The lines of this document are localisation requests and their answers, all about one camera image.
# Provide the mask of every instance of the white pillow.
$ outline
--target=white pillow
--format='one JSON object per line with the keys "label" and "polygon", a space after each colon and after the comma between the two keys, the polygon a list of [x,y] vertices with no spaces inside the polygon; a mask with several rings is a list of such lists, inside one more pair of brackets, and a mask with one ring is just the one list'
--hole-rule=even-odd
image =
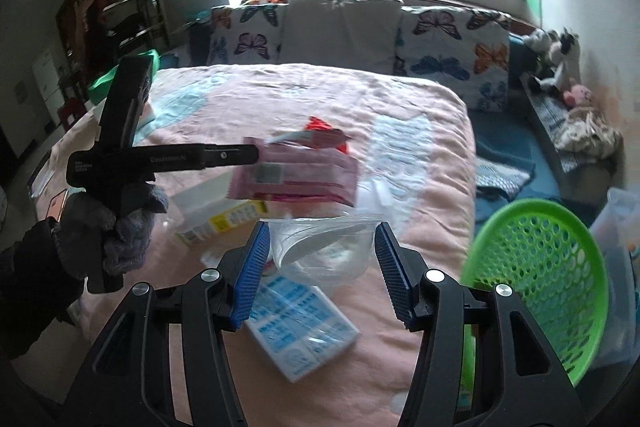
{"label": "white pillow", "polygon": [[279,64],[392,74],[401,0],[289,0]]}

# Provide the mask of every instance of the gloved hand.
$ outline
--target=gloved hand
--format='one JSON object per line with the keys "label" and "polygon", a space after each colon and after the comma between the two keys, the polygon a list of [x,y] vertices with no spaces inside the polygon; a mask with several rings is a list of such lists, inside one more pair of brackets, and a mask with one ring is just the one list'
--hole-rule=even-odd
{"label": "gloved hand", "polygon": [[75,279],[87,276],[89,260],[87,244],[96,231],[106,233],[104,269],[119,275],[142,267],[151,242],[156,214],[167,210],[168,201],[162,188],[147,183],[131,184],[124,193],[142,195],[142,208],[116,220],[113,212],[86,192],[72,194],[65,205],[53,237],[60,263]]}

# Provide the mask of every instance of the green plastic bag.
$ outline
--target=green plastic bag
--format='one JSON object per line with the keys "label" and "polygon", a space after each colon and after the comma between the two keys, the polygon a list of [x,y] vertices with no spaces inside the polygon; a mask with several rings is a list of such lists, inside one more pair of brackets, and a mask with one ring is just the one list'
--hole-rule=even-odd
{"label": "green plastic bag", "polygon": [[[141,53],[140,55],[153,58],[153,65],[151,67],[151,82],[153,82],[156,76],[156,73],[158,73],[158,70],[160,68],[160,55],[156,50],[144,52],[144,53]],[[89,93],[89,100],[91,100],[91,103],[93,103],[94,105],[98,105],[102,100],[107,98],[107,95],[109,94],[109,89],[111,87],[111,83],[113,82],[113,79],[116,76],[117,70],[118,70],[118,67],[116,66],[113,69],[111,69],[111,71],[109,71],[108,73],[96,79],[96,81],[89,87],[88,93]]]}

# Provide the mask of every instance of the red chair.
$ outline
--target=red chair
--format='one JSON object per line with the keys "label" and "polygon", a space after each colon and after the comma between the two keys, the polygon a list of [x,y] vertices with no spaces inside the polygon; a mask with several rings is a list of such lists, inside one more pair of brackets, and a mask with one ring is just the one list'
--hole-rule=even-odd
{"label": "red chair", "polygon": [[86,108],[77,98],[68,99],[65,105],[58,110],[58,118],[60,118],[65,131],[71,129],[85,114]]}

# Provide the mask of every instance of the blue blanket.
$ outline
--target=blue blanket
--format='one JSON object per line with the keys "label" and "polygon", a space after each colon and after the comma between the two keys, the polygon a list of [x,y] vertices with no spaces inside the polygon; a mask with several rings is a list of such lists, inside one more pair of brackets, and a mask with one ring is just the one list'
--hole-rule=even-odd
{"label": "blue blanket", "polygon": [[[560,200],[560,190],[529,125],[516,114],[469,111],[476,136],[476,155],[528,171],[530,181],[514,199]],[[484,223],[510,202],[501,190],[480,188],[476,194],[476,234]]]}

